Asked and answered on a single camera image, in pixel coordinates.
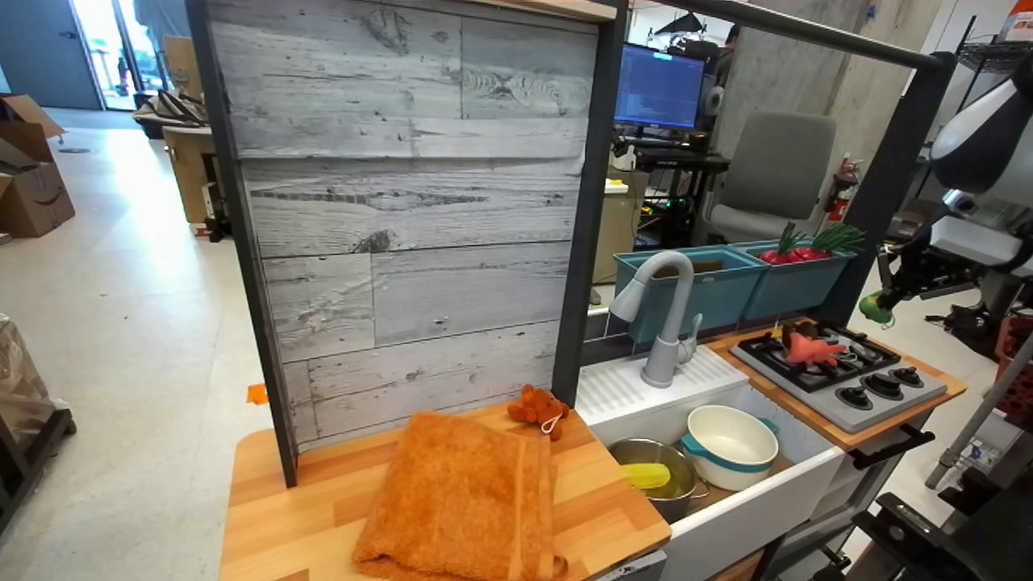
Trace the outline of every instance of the gray wood planks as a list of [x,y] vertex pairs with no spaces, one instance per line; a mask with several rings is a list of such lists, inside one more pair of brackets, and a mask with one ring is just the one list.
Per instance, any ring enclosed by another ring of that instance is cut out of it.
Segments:
[[213,36],[298,442],[544,385],[594,27],[216,0]]

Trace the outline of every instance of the white bowl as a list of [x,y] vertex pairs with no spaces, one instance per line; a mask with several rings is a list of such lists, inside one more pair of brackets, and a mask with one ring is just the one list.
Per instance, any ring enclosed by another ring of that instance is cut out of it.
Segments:
[[777,460],[770,426],[736,407],[698,407],[684,429],[682,445],[689,453],[698,474],[726,491],[764,483]]

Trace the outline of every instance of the office chair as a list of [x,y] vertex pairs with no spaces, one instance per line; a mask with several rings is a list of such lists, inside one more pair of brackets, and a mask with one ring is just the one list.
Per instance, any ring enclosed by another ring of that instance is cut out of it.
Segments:
[[777,239],[787,222],[814,232],[831,139],[827,117],[749,117],[728,174],[709,195],[708,237]]

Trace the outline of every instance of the teal container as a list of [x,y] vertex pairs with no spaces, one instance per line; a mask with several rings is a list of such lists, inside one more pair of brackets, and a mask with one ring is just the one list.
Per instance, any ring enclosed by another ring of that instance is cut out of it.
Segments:
[[808,266],[764,266],[757,260],[757,251],[764,249],[775,249],[775,242],[736,247],[743,260],[763,268],[763,281],[746,306],[743,324],[764,324],[764,321],[822,306],[835,281],[842,277],[844,266],[856,260],[856,254],[831,254]]
[[[698,277],[682,321],[682,337],[689,334],[698,315],[704,315],[700,334],[736,328],[749,306],[749,299],[754,294],[754,283],[763,281],[763,268],[749,254],[740,254],[726,247],[694,247],[676,251],[684,251],[698,266]],[[617,294],[633,281],[647,254],[654,251],[617,254]],[[647,281],[638,318],[630,328],[636,350],[647,345],[661,334],[675,287],[675,277],[657,275]]]

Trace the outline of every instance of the orange towel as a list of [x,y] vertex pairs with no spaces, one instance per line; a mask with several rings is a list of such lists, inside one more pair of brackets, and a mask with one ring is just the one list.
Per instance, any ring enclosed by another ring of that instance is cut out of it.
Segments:
[[377,578],[555,578],[548,438],[417,415],[353,560]]

